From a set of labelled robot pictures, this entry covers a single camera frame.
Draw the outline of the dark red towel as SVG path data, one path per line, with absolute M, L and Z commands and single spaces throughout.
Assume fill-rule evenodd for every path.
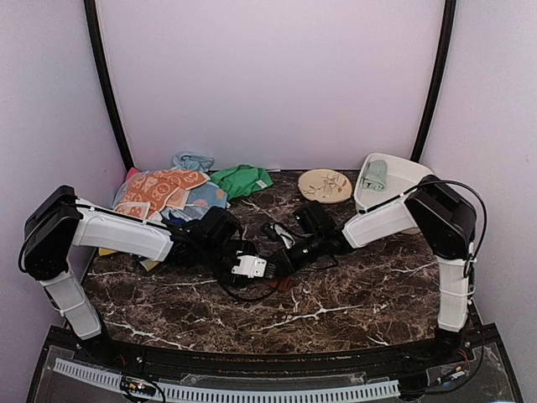
M 270 290 L 276 290 L 276 291 L 289 291 L 294 286 L 293 280 L 289 277 L 286 277 L 283 279 L 266 280 L 264 281 L 264 284 Z

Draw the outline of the mint green panda towel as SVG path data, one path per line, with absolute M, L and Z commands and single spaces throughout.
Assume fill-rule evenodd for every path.
M 362 170 L 361 188 L 383 192 L 387 186 L 388 164 L 385 160 L 367 162 Z

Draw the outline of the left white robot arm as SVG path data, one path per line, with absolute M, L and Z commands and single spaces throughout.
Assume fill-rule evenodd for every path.
M 153 222 L 93 205 L 72 187 L 60 186 L 27 219 L 18 267 L 44 287 L 75 335 L 86 341 L 86 353 L 110 366 L 118 359 L 117 345 L 102 335 L 102 320 L 70 268 L 70 249 L 103 248 L 175 264 L 194 256 L 214 267 L 216 277 L 261 278 L 267 262 L 233 239 L 241 230 L 220 207 L 184 224 Z

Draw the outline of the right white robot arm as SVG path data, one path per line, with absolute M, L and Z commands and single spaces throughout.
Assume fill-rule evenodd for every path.
M 421 232 L 436 257 L 440 274 L 440 310 L 437 326 L 443 332 L 429 344 L 428 356 L 446 364 L 459 353 L 460 332 L 474 292 L 473 265 L 482 246 L 477 223 L 487 223 L 487 208 L 475 208 L 459 189 L 475 190 L 459 181 L 427 175 L 397 196 L 362 209 L 346 222 L 335 223 L 318 204 L 299 209 L 295 216 L 307 237 L 268 259 L 270 274 L 286 278 L 322 256 L 351 253 L 372 242 L 410 229 Z

